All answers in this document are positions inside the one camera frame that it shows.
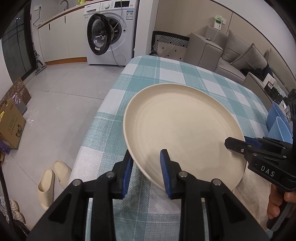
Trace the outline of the person's right hand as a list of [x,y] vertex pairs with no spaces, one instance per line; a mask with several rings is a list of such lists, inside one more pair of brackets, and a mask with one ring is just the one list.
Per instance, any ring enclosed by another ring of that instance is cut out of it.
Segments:
[[296,203],[295,191],[281,193],[280,189],[276,185],[272,184],[270,188],[270,195],[266,211],[269,219],[273,219],[279,215],[280,206],[283,201]]

